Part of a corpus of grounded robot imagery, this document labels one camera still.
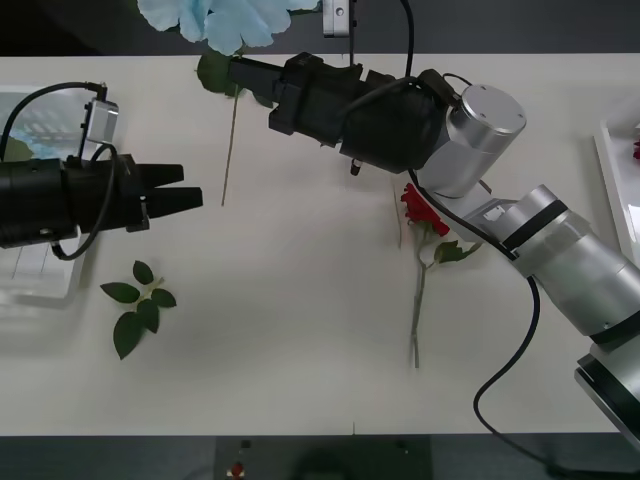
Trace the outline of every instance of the robotic arm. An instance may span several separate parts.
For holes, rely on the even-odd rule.
[[[77,156],[11,162],[5,158],[14,121],[31,101],[58,90],[81,88],[97,96],[86,105],[83,138]],[[146,230],[149,219],[202,206],[199,188],[159,188],[184,180],[181,165],[137,165],[112,145],[118,106],[106,100],[104,85],[70,82],[39,90],[18,104],[0,141],[0,247],[50,242],[53,253],[73,260],[98,232],[115,228]],[[101,145],[91,161],[82,159],[85,141]],[[109,161],[98,161],[110,150]],[[65,254],[59,241],[89,234],[77,252]]]
[[[279,104],[269,127],[302,133],[392,173],[409,170],[425,198],[469,241],[507,251],[594,345],[575,378],[640,449],[640,270],[541,185],[521,200],[482,182],[526,125],[522,107],[488,85],[456,94],[435,70],[400,80],[334,68],[303,53],[284,68],[236,59],[230,78]]]

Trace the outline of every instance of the silver robotic arm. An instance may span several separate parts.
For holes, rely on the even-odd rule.
[[[640,270],[544,185],[512,201],[493,198],[481,181],[525,123],[522,108],[506,93],[468,87],[460,108],[447,112],[439,145],[417,178],[442,206],[512,252],[514,267],[533,276],[593,340],[575,379],[640,449]],[[478,240],[459,224],[451,226]]]
[[[488,85],[457,94],[435,70],[399,80],[371,71],[361,80],[360,65],[334,68],[306,53],[284,68],[236,59],[229,75],[279,104],[271,129],[409,171],[463,239],[491,243],[535,279],[594,342],[576,379],[640,449],[640,271],[544,185],[514,201],[494,198],[481,180],[526,125],[516,100]]]

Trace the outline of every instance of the dark floor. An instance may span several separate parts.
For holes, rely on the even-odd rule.
[[[640,52],[637,0],[409,0],[417,53]],[[356,53],[404,53],[399,0],[356,5]],[[0,55],[185,55],[204,43],[160,33],[137,0],[4,1]],[[301,15],[274,45],[251,53],[345,53],[348,41],[322,36],[322,15]]]
[[[640,471],[640,453],[619,435],[514,437],[569,468]],[[243,440],[248,448],[241,448]],[[223,480],[237,461],[247,480],[548,478],[489,435],[0,439],[2,480]]]

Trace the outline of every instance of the white table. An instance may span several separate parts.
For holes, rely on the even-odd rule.
[[[404,68],[399,55],[358,61]],[[0,322],[0,435],[483,432],[471,399],[525,334],[525,281],[488,247],[430,276],[414,370],[416,265],[407,228],[397,246],[392,177],[367,167],[351,177],[335,151],[268,130],[268,111],[246,96],[220,208],[233,102],[200,87],[196,64],[0,59],[4,84],[106,81],[121,107],[121,150],[182,163],[205,201],[148,232],[104,234],[73,304]],[[428,67],[524,106],[528,127],[485,177],[496,194],[545,183],[616,244],[591,135],[637,93],[640,56],[417,56],[415,70]],[[393,182],[400,193],[406,178]],[[121,310],[99,285],[132,280],[136,259],[166,277],[179,307],[121,362]],[[486,395],[486,418],[506,432],[613,430],[573,381],[589,342],[543,297],[538,334]]]

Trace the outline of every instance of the silver cylinder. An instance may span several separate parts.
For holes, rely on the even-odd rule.
[[[640,311],[640,270],[604,245],[589,223],[570,210],[541,225],[539,214],[554,202],[557,206],[557,200],[540,186],[488,228],[505,245],[514,234],[528,231],[513,250],[518,257],[514,266],[536,278],[580,333],[602,334]]]
[[[447,114],[434,154],[418,172],[420,184],[440,195],[468,193],[525,127],[520,104],[488,85],[472,85]]]

